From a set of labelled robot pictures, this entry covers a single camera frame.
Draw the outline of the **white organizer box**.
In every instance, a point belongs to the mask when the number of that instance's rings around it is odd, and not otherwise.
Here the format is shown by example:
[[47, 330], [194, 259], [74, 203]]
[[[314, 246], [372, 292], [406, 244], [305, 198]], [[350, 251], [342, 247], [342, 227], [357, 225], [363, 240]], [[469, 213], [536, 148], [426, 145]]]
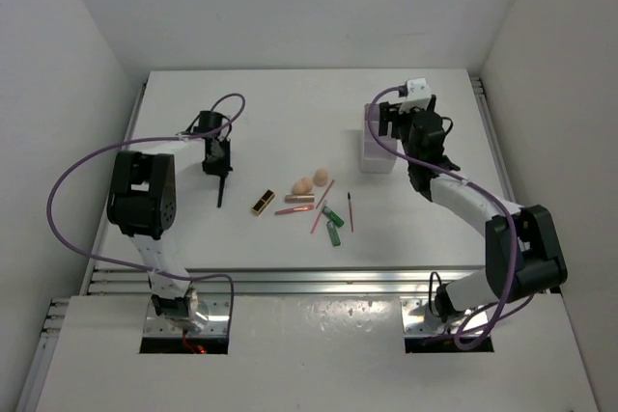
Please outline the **white organizer box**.
[[375, 132], [379, 129], [379, 108], [370, 111], [370, 104], [364, 105], [364, 114], [361, 122], [359, 170], [364, 174], [390, 174], [395, 166], [397, 157], [386, 151], [373, 138], [366, 118], [369, 118]]

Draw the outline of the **black gold lipstick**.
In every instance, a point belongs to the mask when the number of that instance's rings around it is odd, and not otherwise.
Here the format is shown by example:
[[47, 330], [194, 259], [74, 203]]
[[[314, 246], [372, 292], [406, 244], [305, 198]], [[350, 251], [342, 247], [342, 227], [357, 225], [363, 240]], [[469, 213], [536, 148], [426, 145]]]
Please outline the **black gold lipstick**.
[[275, 193], [272, 190], [267, 190], [251, 207], [251, 212], [256, 216], [260, 216], [264, 212], [264, 210], [270, 205], [274, 198]]

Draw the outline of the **gourd-shaped beige sponge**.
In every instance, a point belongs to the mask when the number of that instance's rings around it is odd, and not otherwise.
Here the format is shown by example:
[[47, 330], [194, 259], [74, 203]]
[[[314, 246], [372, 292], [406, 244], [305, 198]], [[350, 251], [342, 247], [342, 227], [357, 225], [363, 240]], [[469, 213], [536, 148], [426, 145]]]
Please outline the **gourd-shaped beige sponge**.
[[292, 192], [294, 195], [306, 195], [311, 193], [312, 190], [313, 181], [310, 178], [303, 178], [297, 181], [292, 188]]

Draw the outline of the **egg-shaped beige sponge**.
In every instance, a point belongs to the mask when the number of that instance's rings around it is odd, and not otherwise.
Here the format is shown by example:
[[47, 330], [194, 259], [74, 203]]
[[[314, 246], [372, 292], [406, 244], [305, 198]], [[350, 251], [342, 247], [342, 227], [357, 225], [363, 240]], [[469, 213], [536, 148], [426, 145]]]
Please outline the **egg-shaped beige sponge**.
[[320, 168], [315, 172], [313, 176], [313, 183], [315, 186], [323, 187], [329, 180], [329, 174], [326, 168]]

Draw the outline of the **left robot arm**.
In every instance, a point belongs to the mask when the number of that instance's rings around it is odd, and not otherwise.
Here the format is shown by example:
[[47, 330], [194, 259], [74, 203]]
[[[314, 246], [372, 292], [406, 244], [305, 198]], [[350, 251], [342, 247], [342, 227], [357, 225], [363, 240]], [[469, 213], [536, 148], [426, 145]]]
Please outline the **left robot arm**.
[[189, 323], [198, 296], [187, 271], [175, 258], [172, 238], [165, 234], [177, 216], [176, 174], [199, 164], [218, 179], [217, 205], [222, 206], [231, 166], [231, 119], [202, 111], [181, 138], [143, 151], [116, 155], [106, 213], [137, 249], [148, 271], [151, 300], [158, 316]]

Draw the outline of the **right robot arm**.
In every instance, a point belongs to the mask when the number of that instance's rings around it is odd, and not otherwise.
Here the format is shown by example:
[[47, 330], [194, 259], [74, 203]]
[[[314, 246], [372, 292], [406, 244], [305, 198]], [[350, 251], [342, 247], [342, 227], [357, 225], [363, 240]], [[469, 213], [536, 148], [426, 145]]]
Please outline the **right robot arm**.
[[434, 96], [423, 105], [374, 101], [366, 110], [374, 141], [391, 154], [403, 149], [399, 156], [414, 191], [450, 210], [485, 241], [483, 269], [440, 285], [429, 310], [448, 322], [471, 308], [513, 303], [564, 284], [567, 265], [549, 210], [509, 203], [465, 179], [445, 153], [453, 123], [437, 113], [435, 102]]

